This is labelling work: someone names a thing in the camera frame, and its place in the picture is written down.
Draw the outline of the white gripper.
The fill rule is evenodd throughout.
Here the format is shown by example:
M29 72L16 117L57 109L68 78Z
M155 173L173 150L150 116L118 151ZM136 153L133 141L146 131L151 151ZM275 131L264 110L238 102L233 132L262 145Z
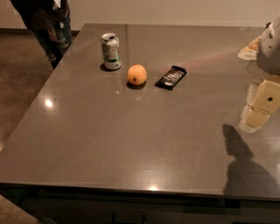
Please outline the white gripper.
M280 16L265 28L258 51L257 65L269 74L280 74ZM246 106L239 129L245 133L259 130L280 108L280 77L272 76L249 85Z

